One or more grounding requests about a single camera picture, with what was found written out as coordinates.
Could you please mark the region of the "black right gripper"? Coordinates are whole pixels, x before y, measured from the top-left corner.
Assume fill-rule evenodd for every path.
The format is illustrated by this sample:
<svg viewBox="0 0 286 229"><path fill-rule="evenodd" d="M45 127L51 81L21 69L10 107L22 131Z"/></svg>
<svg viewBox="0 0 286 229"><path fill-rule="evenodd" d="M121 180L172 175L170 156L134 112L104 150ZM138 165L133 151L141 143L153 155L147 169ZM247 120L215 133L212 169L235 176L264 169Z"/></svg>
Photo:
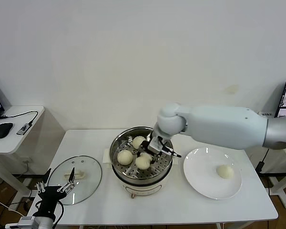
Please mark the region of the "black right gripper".
<svg viewBox="0 0 286 229"><path fill-rule="evenodd" d="M142 141L142 143L140 144L140 148L144 151L144 152L143 152L143 156L144 156L144 157L149 157L150 155L152 155L152 160L150 161L150 165L153 165L154 163L157 163L157 162L159 161L160 152L150 150L150 149L148 148L149 145L150 145L150 142L144 140L144 141Z"/></svg>

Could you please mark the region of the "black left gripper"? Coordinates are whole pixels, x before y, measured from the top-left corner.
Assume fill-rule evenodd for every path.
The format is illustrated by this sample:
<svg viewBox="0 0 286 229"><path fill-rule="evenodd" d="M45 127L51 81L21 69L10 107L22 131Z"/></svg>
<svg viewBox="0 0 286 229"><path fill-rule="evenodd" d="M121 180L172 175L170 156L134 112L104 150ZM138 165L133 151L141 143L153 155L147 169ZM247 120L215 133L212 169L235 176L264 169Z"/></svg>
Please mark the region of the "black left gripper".
<svg viewBox="0 0 286 229"><path fill-rule="evenodd" d="M35 217L55 217L57 203L67 196L66 192L71 192L75 187L74 174L75 168L72 169L68 181L63 186L47 186L47 181L51 174L51 168L41 176L41 181L36 183L38 196L41 198L38 211L33 214Z"/></svg>

